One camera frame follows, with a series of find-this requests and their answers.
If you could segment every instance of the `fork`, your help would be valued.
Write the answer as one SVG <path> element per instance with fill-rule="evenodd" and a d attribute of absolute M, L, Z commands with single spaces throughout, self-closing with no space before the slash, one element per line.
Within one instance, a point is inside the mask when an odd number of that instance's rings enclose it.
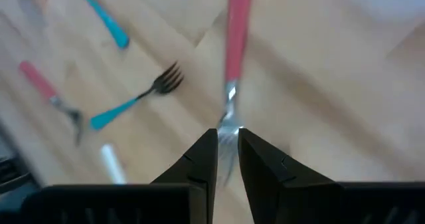
<path fill-rule="evenodd" d="M 151 88 L 142 92 L 135 98 L 121 104 L 120 106 L 103 112 L 96 115 L 90 119 L 90 125 L 95 130 L 101 130 L 104 126 L 109 124 L 112 120 L 118 117 L 122 112 L 131 108 L 138 100 L 143 97 L 151 94 L 152 92 L 156 94 L 168 94 L 174 91 L 183 81 L 184 76 L 181 74 L 179 67 L 176 67 L 177 62 L 175 62 L 171 67 L 169 67 L 164 73 L 158 76 L 152 83 Z"/>
<path fill-rule="evenodd" d="M 233 171 L 242 124 L 236 117 L 236 93 L 248 30 L 250 0 L 229 0 L 226 41 L 226 110 L 218 125 L 217 187 L 223 188 Z"/>

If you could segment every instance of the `wooden surface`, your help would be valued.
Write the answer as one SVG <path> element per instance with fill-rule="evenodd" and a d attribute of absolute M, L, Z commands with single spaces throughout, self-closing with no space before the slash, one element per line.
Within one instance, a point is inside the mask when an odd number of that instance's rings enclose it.
<path fill-rule="evenodd" d="M 115 145 L 148 183 L 222 114 L 226 0 L 99 0 L 131 35 L 119 51 L 85 0 L 0 0 L 0 119 L 45 185 L 109 182 Z M 423 180 L 425 25 L 376 19 L 352 0 L 254 0 L 238 111 L 247 128 L 336 180 Z M 146 89 L 175 60 L 185 82 L 76 148 L 68 119 L 18 64 L 31 60 L 89 118 Z M 215 223 L 250 223 L 240 172 Z"/>

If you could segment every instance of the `metal fork head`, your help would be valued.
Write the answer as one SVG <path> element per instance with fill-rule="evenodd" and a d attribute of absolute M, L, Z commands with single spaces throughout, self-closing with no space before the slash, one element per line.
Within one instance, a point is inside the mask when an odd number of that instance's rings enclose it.
<path fill-rule="evenodd" d="M 179 67 L 176 65 L 177 62 L 171 65 L 171 67 L 153 81 L 152 88 L 156 93 L 168 94 L 181 84 L 184 76 L 181 74 Z"/>

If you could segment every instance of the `fork handle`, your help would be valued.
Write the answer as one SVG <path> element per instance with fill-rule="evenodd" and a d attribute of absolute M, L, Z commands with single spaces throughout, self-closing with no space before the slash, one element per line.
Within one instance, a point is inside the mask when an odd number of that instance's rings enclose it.
<path fill-rule="evenodd" d="M 49 101 L 57 96 L 56 90 L 50 82 L 34 67 L 29 61 L 23 61 L 19 64 L 21 70 L 31 84 Z"/>
<path fill-rule="evenodd" d="M 251 0 L 229 0 L 226 42 L 226 81 L 240 78 Z"/>

